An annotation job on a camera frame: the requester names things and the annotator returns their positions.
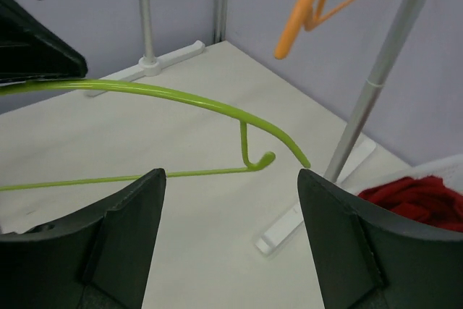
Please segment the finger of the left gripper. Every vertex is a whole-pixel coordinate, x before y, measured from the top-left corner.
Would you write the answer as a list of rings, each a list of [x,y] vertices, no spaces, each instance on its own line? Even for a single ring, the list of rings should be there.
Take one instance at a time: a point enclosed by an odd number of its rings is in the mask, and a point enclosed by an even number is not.
[[[15,0],[1,0],[1,82],[82,79],[85,57]]]

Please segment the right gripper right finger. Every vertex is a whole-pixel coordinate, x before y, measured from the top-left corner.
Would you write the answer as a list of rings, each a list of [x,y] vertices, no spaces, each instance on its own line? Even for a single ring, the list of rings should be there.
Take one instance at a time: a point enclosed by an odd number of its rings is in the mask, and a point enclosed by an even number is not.
[[[297,188],[325,308],[462,307],[462,233],[396,215],[309,169]]]

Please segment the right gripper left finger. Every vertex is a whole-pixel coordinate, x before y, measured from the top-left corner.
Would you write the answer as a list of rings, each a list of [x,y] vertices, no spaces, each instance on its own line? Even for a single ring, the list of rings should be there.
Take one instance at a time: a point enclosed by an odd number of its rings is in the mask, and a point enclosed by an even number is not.
[[[102,200],[1,235],[2,308],[141,308],[166,173],[154,169]]]

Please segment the red t shirt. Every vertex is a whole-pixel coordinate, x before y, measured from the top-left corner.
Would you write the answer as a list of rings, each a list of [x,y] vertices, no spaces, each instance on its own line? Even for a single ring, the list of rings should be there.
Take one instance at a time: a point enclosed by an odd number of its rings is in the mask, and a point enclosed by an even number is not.
[[[413,221],[462,231],[462,195],[437,176],[402,177],[363,190],[358,197]]]

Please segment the green hanger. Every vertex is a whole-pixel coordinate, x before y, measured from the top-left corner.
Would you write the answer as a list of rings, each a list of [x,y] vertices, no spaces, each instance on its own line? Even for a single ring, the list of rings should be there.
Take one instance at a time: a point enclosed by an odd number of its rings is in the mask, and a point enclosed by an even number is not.
[[[247,141],[247,126],[252,125],[280,140],[300,162],[303,168],[309,169],[310,162],[300,147],[286,134],[283,130],[267,122],[260,117],[250,114],[236,107],[221,103],[218,101],[204,98],[191,93],[182,92],[170,88],[163,88],[156,85],[147,85],[138,82],[127,82],[121,80],[91,80],[91,79],[54,79],[54,80],[25,80],[23,82],[10,83],[1,87],[2,95],[12,95],[20,93],[28,93],[39,90],[89,90],[103,92],[118,92],[135,94],[142,96],[150,96],[154,98],[162,98],[170,101],[185,103],[191,106],[196,106],[202,109],[223,114],[239,121],[240,128],[240,144],[241,154],[244,166],[241,168],[227,169],[209,169],[192,172],[169,172],[168,177],[191,177],[213,174],[235,174],[244,172],[260,171],[276,159],[276,154],[269,151],[263,154],[261,159],[253,163],[249,160],[248,141]]]

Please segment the orange hanger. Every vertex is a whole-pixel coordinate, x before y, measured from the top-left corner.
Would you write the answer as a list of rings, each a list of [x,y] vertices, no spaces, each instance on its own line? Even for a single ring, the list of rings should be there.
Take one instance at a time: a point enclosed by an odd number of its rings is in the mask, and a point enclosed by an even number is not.
[[[324,12],[327,0],[296,0],[273,55],[285,59],[301,30],[311,31],[329,20],[356,0],[344,0],[329,12]]]

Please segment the white plastic basket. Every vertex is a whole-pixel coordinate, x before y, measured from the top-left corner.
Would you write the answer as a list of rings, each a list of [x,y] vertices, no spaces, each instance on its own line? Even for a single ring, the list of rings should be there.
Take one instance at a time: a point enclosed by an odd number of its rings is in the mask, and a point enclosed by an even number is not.
[[[403,177],[419,179],[427,176],[442,178],[446,187],[462,194],[462,154],[441,158],[382,177],[376,177],[356,186],[345,188],[345,190],[354,195],[358,195],[363,190],[384,185]]]

